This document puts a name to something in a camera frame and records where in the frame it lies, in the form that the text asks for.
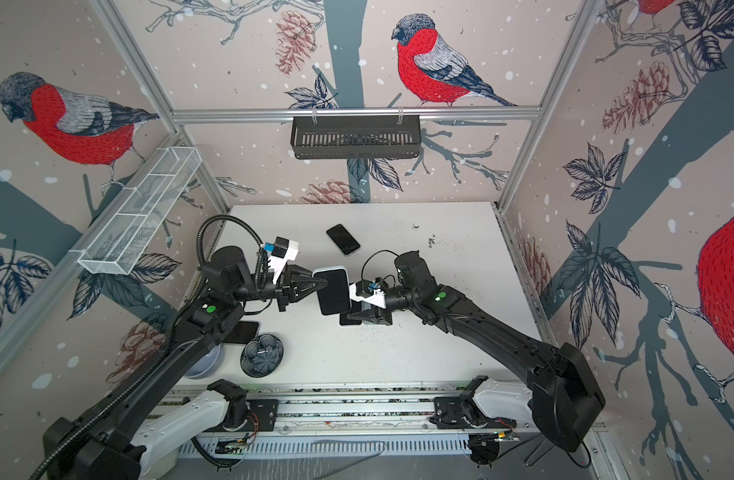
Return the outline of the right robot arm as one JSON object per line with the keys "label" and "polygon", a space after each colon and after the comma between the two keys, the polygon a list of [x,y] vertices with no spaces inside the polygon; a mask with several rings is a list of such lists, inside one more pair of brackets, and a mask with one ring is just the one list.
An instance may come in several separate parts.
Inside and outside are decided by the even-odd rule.
{"label": "right robot arm", "polygon": [[397,284],[360,279],[349,286],[355,302],[390,313],[408,310],[423,324],[461,338],[505,366],[531,392],[533,424],[555,446],[575,452],[606,405],[580,350],[527,336],[486,313],[461,291],[436,282],[417,251],[397,255]]}

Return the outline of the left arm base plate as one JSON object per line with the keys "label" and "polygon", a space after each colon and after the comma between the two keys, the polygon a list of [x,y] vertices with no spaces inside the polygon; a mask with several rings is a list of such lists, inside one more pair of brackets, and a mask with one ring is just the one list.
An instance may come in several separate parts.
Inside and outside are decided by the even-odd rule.
{"label": "left arm base plate", "polygon": [[213,432],[272,432],[275,428],[279,401],[275,399],[234,400],[228,405],[224,420]]}

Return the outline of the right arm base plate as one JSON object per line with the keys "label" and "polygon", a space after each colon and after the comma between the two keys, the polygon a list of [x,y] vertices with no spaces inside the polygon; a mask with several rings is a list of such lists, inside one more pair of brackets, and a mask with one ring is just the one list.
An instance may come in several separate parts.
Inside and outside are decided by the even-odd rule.
{"label": "right arm base plate", "polygon": [[509,418],[490,418],[480,412],[472,401],[459,397],[435,397],[429,422],[439,429],[506,429],[512,430],[517,421]]}

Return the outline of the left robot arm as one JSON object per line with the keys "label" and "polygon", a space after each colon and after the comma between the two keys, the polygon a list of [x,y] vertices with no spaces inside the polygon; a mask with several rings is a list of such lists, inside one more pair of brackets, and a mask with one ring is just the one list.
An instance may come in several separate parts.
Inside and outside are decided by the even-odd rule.
{"label": "left robot arm", "polygon": [[138,478],[149,450],[135,445],[134,435],[185,373],[239,324],[246,303],[276,300],[286,307],[326,286],[297,265],[283,267],[276,278],[266,254],[259,249],[259,269],[251,272],[239,247],[223,247],[211,259],[199,251],[202,295],[179,312],[154,357],[79,418],[60,418],[48,428],[45,458],[32,478]]}

